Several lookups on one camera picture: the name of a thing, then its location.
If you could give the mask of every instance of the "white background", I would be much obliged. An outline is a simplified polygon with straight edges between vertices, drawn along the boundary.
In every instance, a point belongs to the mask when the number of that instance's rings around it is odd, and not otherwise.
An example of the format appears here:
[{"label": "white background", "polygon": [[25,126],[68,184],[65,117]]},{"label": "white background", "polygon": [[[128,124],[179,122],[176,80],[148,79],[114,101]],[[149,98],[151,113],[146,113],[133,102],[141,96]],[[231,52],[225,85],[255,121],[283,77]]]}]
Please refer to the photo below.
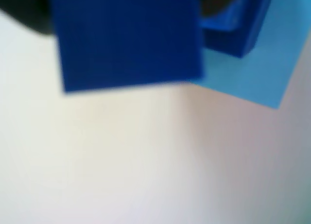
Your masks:
[{"label": "white background", "polygon": [[194,85],[65,95],[55,40],[1,15],[0,223],[311,223],[309,42],[279,110]]}]

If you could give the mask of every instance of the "blue box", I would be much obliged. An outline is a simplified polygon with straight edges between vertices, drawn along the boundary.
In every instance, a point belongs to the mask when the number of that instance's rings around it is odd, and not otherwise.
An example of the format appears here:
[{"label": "blue box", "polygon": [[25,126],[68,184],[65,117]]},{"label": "blue box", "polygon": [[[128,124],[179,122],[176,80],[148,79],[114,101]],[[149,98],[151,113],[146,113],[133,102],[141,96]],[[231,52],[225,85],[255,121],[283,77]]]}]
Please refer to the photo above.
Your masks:
[{"label": "blue box", "polygon": [[233,0],[233,2],[220,13],[205,17],[201,26],[206,29],[230,32],[242,26],[248,0]]},{"label": "blue box", "polygon": [[256,44],[270,2],[271,0],[236,0],[220,15],[203,20],[201,25],[205,46],[243,58]]}]

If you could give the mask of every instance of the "white surface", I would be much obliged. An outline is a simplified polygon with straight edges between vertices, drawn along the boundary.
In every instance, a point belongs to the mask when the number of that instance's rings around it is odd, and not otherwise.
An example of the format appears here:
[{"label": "white surface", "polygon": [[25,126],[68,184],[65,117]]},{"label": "white surface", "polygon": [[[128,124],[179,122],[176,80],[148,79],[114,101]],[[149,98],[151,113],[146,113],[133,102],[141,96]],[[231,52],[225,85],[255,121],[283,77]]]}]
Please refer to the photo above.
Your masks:
[{"label": "white surface", "polygon": [[66,96],[55,41],[0,16],[0,223],[310,223],[309,42],[279,110],[194,85]]}]

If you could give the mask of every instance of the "blue object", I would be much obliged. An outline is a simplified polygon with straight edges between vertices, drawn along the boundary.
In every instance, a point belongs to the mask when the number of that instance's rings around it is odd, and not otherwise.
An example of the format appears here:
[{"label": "blue object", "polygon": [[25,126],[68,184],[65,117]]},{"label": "blue object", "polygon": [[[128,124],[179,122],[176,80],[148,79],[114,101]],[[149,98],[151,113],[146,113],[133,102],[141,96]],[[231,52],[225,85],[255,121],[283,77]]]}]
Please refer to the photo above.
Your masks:
[{"label": "blue object", "polygon": [[206,29],[230,32],[242,26],[248,0],[234,0],[220,13],[205,17],[201,26]]},{"label": "blue object", "polygon": [[51,0],[65,91],[202,76],[199,0]]},{"label": "blue object", "polygon": [[205,46],[219,52],[230,54],[239,58],[244,57],[254,47],[259,35],[263,20],[271,0],[244,0],[244,11],[234,12],[236,3],[231,6],[225,16],[234,19],[235,14],[240,15],[240,27],[234,31],[223,32],[204,28]]},{"label": "blue object", "polygon": [[278,108],[310,26],[311,0],[272,0],[256,47],[243,59],[205,50],[208,78],[195,83]]}]

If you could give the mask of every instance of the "blue card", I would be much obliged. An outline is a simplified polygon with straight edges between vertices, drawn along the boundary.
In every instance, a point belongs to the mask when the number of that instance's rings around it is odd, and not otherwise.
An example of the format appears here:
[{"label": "blue card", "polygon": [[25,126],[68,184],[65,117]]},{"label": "blue card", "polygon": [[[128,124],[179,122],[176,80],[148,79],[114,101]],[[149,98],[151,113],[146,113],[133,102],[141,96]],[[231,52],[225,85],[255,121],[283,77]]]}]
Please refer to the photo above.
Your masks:
[{"label": "blue card", "polygon": [[255,48],[243,59],[205,50],[196,84],[278,108],[311,25],[311,0],[272,0]]},{"label": "blue card", "polygon": [[65,91],[202,76],[199,0],[51,0]]}]

